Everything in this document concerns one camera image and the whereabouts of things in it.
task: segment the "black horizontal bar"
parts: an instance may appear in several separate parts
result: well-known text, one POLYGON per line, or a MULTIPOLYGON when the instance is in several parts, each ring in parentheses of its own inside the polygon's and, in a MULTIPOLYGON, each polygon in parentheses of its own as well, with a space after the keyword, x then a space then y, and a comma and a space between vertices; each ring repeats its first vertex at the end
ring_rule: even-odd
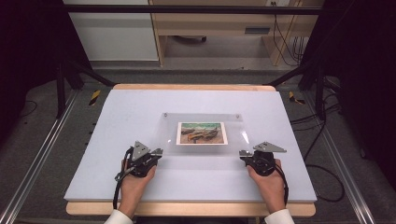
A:
POLYGON ((64 5, 43 6, 44 10, 88 13, 192 13, 192 14, 271 14, 322 15, 342 12, 321 7, 229 7, 229 6, 144 6, 144 5, 64 5))

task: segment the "person's left hand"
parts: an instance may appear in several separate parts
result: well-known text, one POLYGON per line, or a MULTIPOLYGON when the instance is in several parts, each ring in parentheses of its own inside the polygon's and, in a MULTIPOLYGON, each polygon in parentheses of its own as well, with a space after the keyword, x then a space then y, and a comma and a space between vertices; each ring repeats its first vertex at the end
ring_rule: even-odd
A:
POLYGON ((157 166, 153 166, 146 177, 135 177, 127 175, 121 184, 121 202, 119 211, 129 218, 134 216, 134 210, 142 198, 146 185, 154 177, 157 166))

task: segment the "wooden desk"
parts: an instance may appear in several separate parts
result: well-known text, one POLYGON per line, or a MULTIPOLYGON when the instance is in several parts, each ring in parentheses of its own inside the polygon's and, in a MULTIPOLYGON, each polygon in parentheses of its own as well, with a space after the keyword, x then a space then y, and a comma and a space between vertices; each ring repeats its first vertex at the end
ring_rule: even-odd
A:
MULTIPOLYGON (((244 6, 265 7, 270 0, 149 0, 151 5, 190 6, 244 6)), ((321 7, 324 0, 290 0, 288 7, 321 7)), ((154 34, 157 42, 160 64, 163 65, 166 39, 169 35, 259 35, 273 65, 278 65, 281 53, 292 36, 309 37, 318 16, 278 15, 278 29, 274 15, 225 15, 225 14, 172 14, 153 13, 154 34), (256 29, 250 33, 247 28, 256 29)))
MULTIPOLYGON (((120 84, 114 90, 203 90, 203 91, 275 91, 270 86, 249 85, 163 85, 120 84)), ((288 203, 294 217, 311 217, 316 213, 313 203, 288 203)), ((70 215, 110 215, 112 202, 69 202, 70 215)), ((263 217, 269 215, 265 203, 140 203, 137 216, 152 217, 263 217)))

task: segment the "postcard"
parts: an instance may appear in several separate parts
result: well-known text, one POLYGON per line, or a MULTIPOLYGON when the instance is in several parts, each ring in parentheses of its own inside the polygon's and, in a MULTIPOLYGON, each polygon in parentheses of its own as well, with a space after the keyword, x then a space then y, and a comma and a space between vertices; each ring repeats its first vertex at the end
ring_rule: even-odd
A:
POLYGON ((179 122, 177 145, 228 145, 224 122, 179 122))

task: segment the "sleeve cuff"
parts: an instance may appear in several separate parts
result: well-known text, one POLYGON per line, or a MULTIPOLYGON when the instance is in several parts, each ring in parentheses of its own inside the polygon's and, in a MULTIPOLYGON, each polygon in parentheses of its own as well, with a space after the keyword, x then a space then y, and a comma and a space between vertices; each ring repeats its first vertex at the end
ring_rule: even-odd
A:
POLYGON ((276 224, 276 223, 293 224, 294 223, 288 209, 283 209, 283 210, 274 212, 273 214, 271 214, 270 216, 265 218, 265 222, 267 224, 276 224))
POLYGON ((133 222, 119 210, 113 210, 105 224, 133 224, 133 222))

